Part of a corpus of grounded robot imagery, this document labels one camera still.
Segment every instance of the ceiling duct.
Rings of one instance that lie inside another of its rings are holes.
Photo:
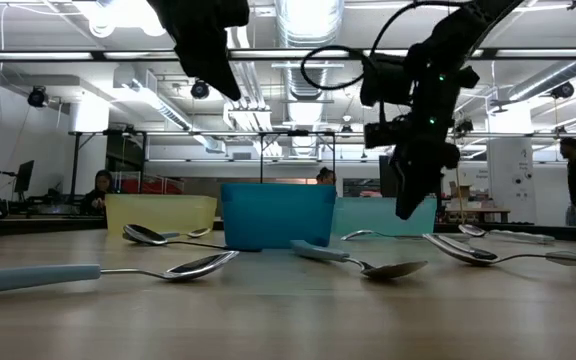
[[[508,100],[520,102],[541,95],[576,77],[576,61],[558,61],[508,90]]]
[[[283,48],[316,48],[335,41],[341,28],[344,0],[275,0],[275,5],[278,35]],[[328,70],[313,67],[306,71],[313,81],[325,84]],[[312,101],[322,97],[321,90],[304,80],[299,67],[285,69],[284,78],[288,100]],[[313,125],[323,113],[322,103],[297,102],[287,107],[288,117],[298,125]]]
[[[157,91],[157,77],[150,70],[140,70],[131,64],[122,64],[115,69],[114,87],[130,88],[135,91],[140,101],[144,101],[152,106],[164,118],[175,124],[184,131],[203,131],[203,129],[193,126],[181,109],[166,96]],[[195,135],[195,140],[201,143],[207,152],[225,153],[226,144],[213,137]]]

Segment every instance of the pillar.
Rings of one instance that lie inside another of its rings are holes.
[[[488,130],[493,133],[532,133],[527,103],[505,107],[505,112],[488,115]],[[510,210],[510,222],[537,222],[533,181],[532,142],[525,139],[488,141],[490,196],[495,206]]]
[[[70,131],[96,132],[108,129],[110,106],[107,101],[96,95],[86,94],[82,101],[70,107]],[[86,194],[95,187],[95,174],[106,168],[107,138],[103,135],[82,135],[80,140],[79,161],[75,194]],[[67,144],[63,193],[69,194],[72,184],[75,137]]]

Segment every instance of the ceiling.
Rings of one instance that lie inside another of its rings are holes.
[[[527,1],[532,11],[526,9],[508,16],[484,42],[486,47],[576,47],[576,9],[566,11],[557,8],[566,5],[569,0]],[[268,16],[274,8],[273,0],[249,0],[253,8],[247,28],[248,39],[254,48],[274,48],[278,46],[275,17]],[[387,18],[394,13],[388,6],[401,1],[346,0],[341,31],[337,43],[351,47],[366,48]],[[24,8],[8,7],[0,4],[0,50],[16,51],[57,51],[57,50],[167,50],[174,47],[168,35],[150,37],[139,29],[117,29],[107,38],[95,38],[88,31],[87,20],[80,15],[58,16],[54,9],[62,13],[76,12],[71,4],[57,3],[53,8],[43,1],[27,1]],[[380,47],[407,48],[429,36],[434,25],[448,14],[446,9],[422,8],[410,11],[398,19],[390,28]],[[343,68],[334,69],[330,83],[339,83],[361,74],[358,62],[338,61]],[[460,104],[472,99],[473,94],[490,87],[507,88],[521,83],[532,75],[552,65],[551,61],[474,61],[473,68],[481,80],[477,88],[464,90]],[[273,126],[286,121],[286,103],[282,71],[272,67],[273,62],[255,63],[256,74],[263,89],[266,103],[272,110]],[[144,129],[163,130],[164,119],[152,107],[134,101],[125,96],[124,89],[113,87],[115,63],[6,63],[4,74],[18,79],[35,75],[73,75],[105,91],[112,101],[115,122],[128,122]],[[150,69],[158,78],[160,95],[170,99],[191,121],[206,130],[227,130],[223,117],[224,101],[220,96],[211,96],[207,100],[194,100],[190,96],[190,85],[194,82],[185,76],[181,66],[174,62],[140,63],[140,68]],[[533,98],[532,122],[535,129],[549,129],[556,124],[576,118],[576,78],[575,95],[567,100],[559,100],[557,110],[551,98]],[[326,94],[333,103],[324,107],[323,118],[330,127],[338,129],[344,115],[352,117],[351,122],[377,121],[376,109],[366,109],[358,99],[359,88],[349,88]],[[476,130],[485,130],[486,111],[484,102],[475,106],[468,114]],[[389,116],[399,114],[399,108],[388,106]]]

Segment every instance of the white wall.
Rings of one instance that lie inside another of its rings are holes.
[[[34,160],[26,196],[44,195],[63,181],[70,119],[62,114],[57,124],[57,118],[57,111],[32,108],[25,96],[0,87],[0,170],[16,172],[19,164]],[[11,180],[0,175],[0,198],[10,199]]]
[[[264,176],[268,178],[314,178],[322,166],[332,168],[331,163],[313,165],[266,165]],[[460,171],[472,179],[473,187],[487,189],[488,167],[485,162],[462,163]],[[148,163],[147,172],[174,177],[257,177],[258,163]],[[535,198],[537,201],[537,224],[564,226],[564,213],[568,206],[566,167],[561,165],[534,165]],[[342,194],[344,178],[379,178],[379,165],[337,164],[337,192]],[[445,171],[444,191],[449,191],[448,182],[455,180],[454,171]]]

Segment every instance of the yellow plastic bin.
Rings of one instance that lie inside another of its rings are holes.
[[[217,199],[194,195],[106,196],[108,235],[121,236],[126,224],[138,224],[157,232],[188,233],[212,229]]]

